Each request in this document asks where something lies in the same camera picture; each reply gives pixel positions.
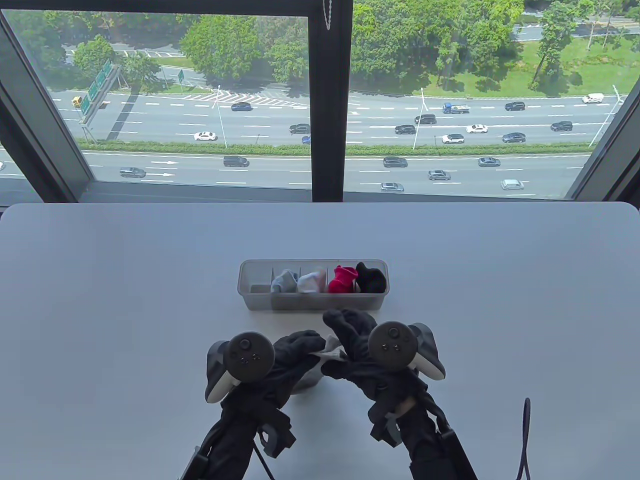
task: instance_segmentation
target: window glass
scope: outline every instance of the window glass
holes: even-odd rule
[[[41,201],[0,143],[0,207]]]
[[[4,14],[98,180],[311,188],[306,18]]]
[[[637,2],[354,2],[346,191],[563,198],[640,74]]]

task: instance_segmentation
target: white car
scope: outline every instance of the white car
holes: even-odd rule
[[[487,133],[489,127],[486,125],[469,125],[467,127],[467,133]]]
[[[464,143],[465,138],[459,133],[450,133],[442,136],[442,143]]]
[[[218,135],[213,132],[198,132],[193,134],[193,139],[214,141],[218,139]]]
[[[590,93],[582,98],[582,103],[602,103],[604,100],[604,94],[602,93]]]

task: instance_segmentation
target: hand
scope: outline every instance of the hand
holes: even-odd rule
[[[320,358],[309,355],[324,349],[325,340],[313,330],[295,332],[273,344],[275,361],[269,374],[253,383],[241,383],[234,388],[221,405],[233,406],[241,397],[259,397],[282,408],[291,397],[293,387]]]
[[[409,368],[390,372],[369,356],[369,334],[376,320],[358,310],[329,310],[323,314],[324,323],[331,328],[344,348],[345,362],[329,360],[322,373],[335,379],[354,383],[367,398],[376,401],[384,392],[390,396],[390,412],[406,413],[426,390],[426,385]]]

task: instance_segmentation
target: car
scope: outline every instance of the car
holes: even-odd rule
[[[488,131],[489,127],[481,124],[469,125],[467,127],[467,133],[487,133]]]
[[[479,166],[500,166],[500,160],[493,157],[482,157],[478,159]]]
[[[402,157],[384,157],[382,159],[382,165],[387,168],[406,168],[409,166],[406,158]]]
[[[218,135],[213,132],[198,132],[193,134],[193,139],[202,141],[215,141],[218,139]]]
[[[451,175],[444,170],[429,170],[429,180],[451,180]]]
[[[249,160],[237,155],[225,155],[222,157],[222,164],[224,166],[249,166]]]
[[[502,135],[502,141],[504,143],[524,143],[527,141],[527,136],[520,132],[507,133]]]
[[[396,127],[396,135],[414,135],[415,127],[413,125],[398,125]]]
[[[380,191],[383,192],[403,192],[404,187],[402,184],[395,182],[385,182],[380,184]]]
[[[524,185],[519,180],[503,180],[500,187],[503,190],[524,190]]]
[[[506,111],[524,110],[525,105],[524,102],[509,102],[504,105],[504,109]]]
[[[435,125],[437,123],[436,121],[436,116],[432,113],[424,113],[422,115],[418,115],[417,117],[415,117],[413,119],[413,122],[417,125],[417,124],[431,124],[431,125]]]
[[[590,93],[582,98],[582,103],[602,103],[603,100],[603,93]]]
[[[120,169],[120,176],[128,179],[143,179],[147,176],[147,173],[137,166],[123,166]]]
[[[249,102],[238,102],[231,105],[231,111],[251,111],[253,107]]]
[[[573,130],[573,124],[569,120],[563,120],[562,122],[551,124],[551,129],[554,132],[567,132]]]
[[[311,134],[311,125],[309,124],[291,125],[289,127],[289,133],[291,133],[292,135],[294,133],[303,133],[303,134],[309,135]]]
[[[459,133],[450,133],[442,136],[442,143],[464,143],[465,138]]]

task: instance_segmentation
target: blue truck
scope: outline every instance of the blue truck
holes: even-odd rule
[[[452,105],[449,102],[442,106],[442,113],[469,113],[468,105]]]

